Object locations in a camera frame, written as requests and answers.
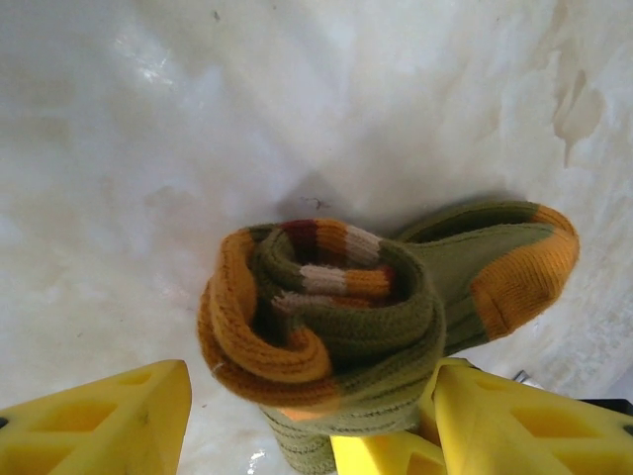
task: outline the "yellow plastic block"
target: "yellow plastic block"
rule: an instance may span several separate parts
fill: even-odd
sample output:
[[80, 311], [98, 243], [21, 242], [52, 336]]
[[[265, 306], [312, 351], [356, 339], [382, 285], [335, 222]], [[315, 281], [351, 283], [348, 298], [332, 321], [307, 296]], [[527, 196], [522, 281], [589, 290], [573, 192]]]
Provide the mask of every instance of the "yellow plastic block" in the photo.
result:
[[0, 411], [1, 475], [174, 475], [191, 409], [162, 361]]
[[439, 368], [471, 366], [465, 359], [443, 358], [420, 398], [418, 434], [397, 432], [370, 437], [331, 438], [338, 475], [443, 475], [446, 473], [435, 426], [432, 393]]
[[460, 366], [439, 370], [450, 475], [630, 475], [633, 418]]

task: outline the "black object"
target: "black object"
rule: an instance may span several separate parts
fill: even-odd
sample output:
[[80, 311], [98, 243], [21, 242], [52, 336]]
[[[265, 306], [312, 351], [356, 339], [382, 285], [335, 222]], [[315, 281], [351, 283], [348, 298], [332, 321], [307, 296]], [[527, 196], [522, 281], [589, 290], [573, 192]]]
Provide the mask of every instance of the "black object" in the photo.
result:
[[609, 409], [616, 413], [633, 416], [633, 404], [629, 403], [626, 399], [583, 399], [583, 402]]

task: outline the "yellow plastic object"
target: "yellow plastic object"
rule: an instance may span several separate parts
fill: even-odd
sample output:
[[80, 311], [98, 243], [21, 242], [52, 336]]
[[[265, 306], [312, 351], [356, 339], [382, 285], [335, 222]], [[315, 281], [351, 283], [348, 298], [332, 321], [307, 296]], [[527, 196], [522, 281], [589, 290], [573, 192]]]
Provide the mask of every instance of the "yellow plastic object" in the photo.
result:
[[0, 411], [1, 475], [174, 475], [191, 409], [184, 361]]
[[434, 402], [450, 475], [633, 474], [632, 417], [463, 366]]
[[444, 458], [439, 445], [431, 400], [439, 368], [470, 366], [465, 359], [443, 358], [420, 398], [420, 435], [397, 432], [370, 437], [331, 438], [338, 475], [443, 475]]

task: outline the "knitted sock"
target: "knitted sock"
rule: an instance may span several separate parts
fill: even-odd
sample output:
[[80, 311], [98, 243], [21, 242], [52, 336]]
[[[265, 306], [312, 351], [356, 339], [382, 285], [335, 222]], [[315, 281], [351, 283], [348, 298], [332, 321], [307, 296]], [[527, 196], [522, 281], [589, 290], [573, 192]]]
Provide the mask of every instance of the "knitted sock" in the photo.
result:
[[560, 213], [512, 201], [450, 208], [397, 240], [418, 243], [408, 250], [426, 263], [445, 304], [445, 354], [505, 336], [543, 312], [580, 248]]
[[216, 378], [262, 406], [305, 474], [335, 470], [331, 434], [414, 428], [445, 335], [421, 261], [329, 220], [227, 237], [198, 331]]

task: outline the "sock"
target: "sock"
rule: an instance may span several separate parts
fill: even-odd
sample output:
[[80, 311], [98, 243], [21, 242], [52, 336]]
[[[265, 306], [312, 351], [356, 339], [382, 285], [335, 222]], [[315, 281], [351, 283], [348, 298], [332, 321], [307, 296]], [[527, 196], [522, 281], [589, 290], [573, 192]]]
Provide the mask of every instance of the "sock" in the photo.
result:
[[402, 244], [320, 220], [227, 237], [198, 332], [215, 377], [259, 404], [289, 463], [317, 475], [335, 470], [331, 434], [418, 424], [444, 322]]
[[453, 207], [397, 240], [422, 259], [445, 305], [445, 354], [512, 333], [558, 299], [579, 255], [560, 213], [529, 202]]

